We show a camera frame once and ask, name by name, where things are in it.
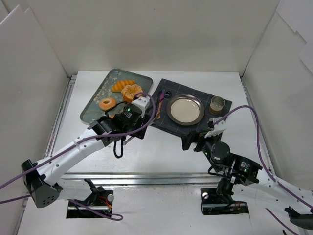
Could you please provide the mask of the stainless steel tongs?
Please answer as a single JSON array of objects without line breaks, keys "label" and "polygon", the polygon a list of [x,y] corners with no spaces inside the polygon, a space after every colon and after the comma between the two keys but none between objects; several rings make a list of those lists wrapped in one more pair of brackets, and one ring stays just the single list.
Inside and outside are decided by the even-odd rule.
[{"label": "stainless steel tongs", "polygon": [[125,139],[124,141],[123,141],[123,146],[125,146],[127,143],[129,143],[131,140],[133,140],[134,139],[134,137],[133,136],[130,136],[128,139]]}]

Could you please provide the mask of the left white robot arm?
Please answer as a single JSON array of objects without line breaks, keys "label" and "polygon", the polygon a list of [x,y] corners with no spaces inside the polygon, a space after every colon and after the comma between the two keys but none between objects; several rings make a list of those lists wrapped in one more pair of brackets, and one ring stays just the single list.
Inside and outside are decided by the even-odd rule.
[{"label": "left white robot arm", "polygon": [[56,200],[83,202],[102,192],[90,179],[69,180],[63,175],[92,153],[124,141],[127,135],[143,139],[150,121],[151,114],[131,103],[113,118],[102,116],[91,123],[83,134],[46,160],[22,163],[23,182],[36,207],[47,207]]}]

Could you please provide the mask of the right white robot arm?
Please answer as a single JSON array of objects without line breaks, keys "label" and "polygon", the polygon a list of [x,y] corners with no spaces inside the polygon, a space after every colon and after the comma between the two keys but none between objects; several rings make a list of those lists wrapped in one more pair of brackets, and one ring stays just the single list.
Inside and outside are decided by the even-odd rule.
[{"label": "right white robot arm", "polygon": [[313,193],[266,172],[257,162],[231,153],[218,137],[205,137],[195,131],[182,134],[182,148],[196,144],[211,168],[221,177],[216,194],[222,198],[244,201],[269,210],[287,213],[290,222],[300,228],[313,228]]}]

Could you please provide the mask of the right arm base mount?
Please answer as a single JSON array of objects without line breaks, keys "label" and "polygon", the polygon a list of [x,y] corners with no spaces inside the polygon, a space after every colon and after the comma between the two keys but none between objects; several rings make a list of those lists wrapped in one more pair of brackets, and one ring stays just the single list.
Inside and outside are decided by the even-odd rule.
[{"label": "right arm base mount", "polygon": [[246,202],[220,197],[216,188],[201,188],[201,212],[203,215],[249,214]]}]

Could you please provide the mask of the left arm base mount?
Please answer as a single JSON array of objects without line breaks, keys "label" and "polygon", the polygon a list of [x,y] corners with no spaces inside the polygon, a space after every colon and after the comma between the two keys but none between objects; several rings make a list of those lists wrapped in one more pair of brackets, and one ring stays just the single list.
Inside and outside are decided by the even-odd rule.
[{"label": "left arm base mount", "polygon": [[[104,214],[111,217],[112,213],[112,202],[108,201],[108,196],[113,195],[113,190],[104,189],[99,186],[96,187],[95,184],[90,179],[85,179],[85,182],[91,187],[91,195],[89,195],[83,201],[78,201],[82,205],[88,206],[98,213]],[[79,219],[79,218],[102,218],[101,216],[94,214],[84,207],[76,205],[72,202],[68,203],[68,210],[66,219]]]}]

